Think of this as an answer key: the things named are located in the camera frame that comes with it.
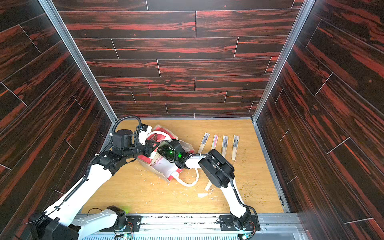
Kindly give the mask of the folding fan grey print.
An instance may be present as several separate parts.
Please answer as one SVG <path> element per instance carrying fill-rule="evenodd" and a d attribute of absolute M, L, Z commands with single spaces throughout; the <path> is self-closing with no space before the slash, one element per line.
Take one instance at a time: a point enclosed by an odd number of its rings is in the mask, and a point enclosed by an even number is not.
<path fill-rule="evenodd" d="M 200 147 L 199 147 L 199 149 L 198 149 L 198 154 L 201 154 L 201 153 L 203 152 L 203 150 L 204 150 L 204 148 L 205 148 L 205 145 L 206 145 L 206 143 L 207 143 L 209 137 L 210 137 L 210 134 L 209 134 L 209 133 L 205 133 L 205 134 L 204 134 L 203 139 L 202 139 L 201 144 L 200 144 Z"/>

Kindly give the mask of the folding fan pink tassel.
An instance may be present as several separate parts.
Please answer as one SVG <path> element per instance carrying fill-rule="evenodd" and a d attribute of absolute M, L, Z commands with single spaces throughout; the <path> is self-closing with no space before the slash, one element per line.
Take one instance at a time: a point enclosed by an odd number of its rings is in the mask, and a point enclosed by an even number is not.
<path fill-rule="evenodd" d="M 218 135 L 214 135 L 213 137 L 213 141 L 212 141 L 212 146 L 211 146 L 211 149 L 216 149 L 217 147 L 217 143 L 218 143 L 218 139 L 219 139 L 219 136 Z"/>

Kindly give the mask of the folding fan purple print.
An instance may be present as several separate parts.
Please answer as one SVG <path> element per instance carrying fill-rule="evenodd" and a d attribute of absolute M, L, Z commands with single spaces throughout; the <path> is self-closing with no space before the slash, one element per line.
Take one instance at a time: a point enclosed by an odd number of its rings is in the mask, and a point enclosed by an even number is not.
<path fill-rule="evenodd" d="M 229 144 L 229 137 L 228 136 L 223 136 L 223 141 L 222 141 L 222 151 L 221 154 L 225 158 L 227 149 L 228 149 L 228 144 Z"/>

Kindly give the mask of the folding fan dark blue print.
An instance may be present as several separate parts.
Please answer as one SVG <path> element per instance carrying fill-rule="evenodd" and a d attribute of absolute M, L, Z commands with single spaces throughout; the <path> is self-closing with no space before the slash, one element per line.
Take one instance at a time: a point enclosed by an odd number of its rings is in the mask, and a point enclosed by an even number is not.
<path fill-rule="evenodd" d="M 240 137 L 237 135 L 234 135 L 233 150 L 232 150 L 232 160 L 233 161 L 236 160 L 237 151 L 238 151 L 238 147 L 239 147 L 239 140 L 240 140 Z"/>

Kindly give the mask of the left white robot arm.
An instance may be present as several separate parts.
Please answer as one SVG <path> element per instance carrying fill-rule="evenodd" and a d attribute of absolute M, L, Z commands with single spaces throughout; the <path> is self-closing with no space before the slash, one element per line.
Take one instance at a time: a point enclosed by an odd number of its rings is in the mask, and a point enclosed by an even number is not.
<path fill-rule="evenodd" d="M 34 240 L 81 240 L 105 228 L 126 228 L 125 211 L 111 206 L 82 219 L 76 215 L 94 193 L 117 171 L 139 156 L 149 157 L 159 143 L 147 140 L 141 130 L 119 130 L 112 134 L 106 149 L 88 164 L 85 175 L 41 215 L 32 215 L 31 235 Z"/>

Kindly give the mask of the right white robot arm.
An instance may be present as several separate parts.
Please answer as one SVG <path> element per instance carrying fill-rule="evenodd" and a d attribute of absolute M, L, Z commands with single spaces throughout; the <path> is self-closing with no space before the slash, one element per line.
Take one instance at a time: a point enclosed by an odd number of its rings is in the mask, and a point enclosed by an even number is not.
<path fill-rule="evenodd" d="M 235 169 L 217 150 L 192 154 L 183 149 L 179 140 L 165 140 L 159 145 L 157 153 L 179 169 L 203 170 L 209 181 L 223 192 L 230 207 L 232 225 L 238 230 L 246 228 L 255 210 L 243 202 L 236 185 Z"/>

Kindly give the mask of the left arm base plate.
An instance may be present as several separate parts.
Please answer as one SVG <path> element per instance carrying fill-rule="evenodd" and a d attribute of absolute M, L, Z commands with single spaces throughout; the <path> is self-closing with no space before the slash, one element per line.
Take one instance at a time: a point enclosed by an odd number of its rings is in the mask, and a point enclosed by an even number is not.
<path fill-rule="evenodd" d="M 100 230 L 100 232 L 138 232 L 141 227 L 142 216 L 125 215 L 118 217 L 115 224 L 110 228 Z"/>

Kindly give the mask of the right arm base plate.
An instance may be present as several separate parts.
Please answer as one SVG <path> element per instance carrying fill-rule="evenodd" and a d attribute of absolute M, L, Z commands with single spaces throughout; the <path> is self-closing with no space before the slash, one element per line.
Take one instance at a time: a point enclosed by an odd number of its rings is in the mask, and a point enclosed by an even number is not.
<path fill-rule="evenodd" d="M 220 215 L 217 219 L 221 231 L 260 231 L 260 223 L 255 215 L 235 217 L 232 214 Z"/>

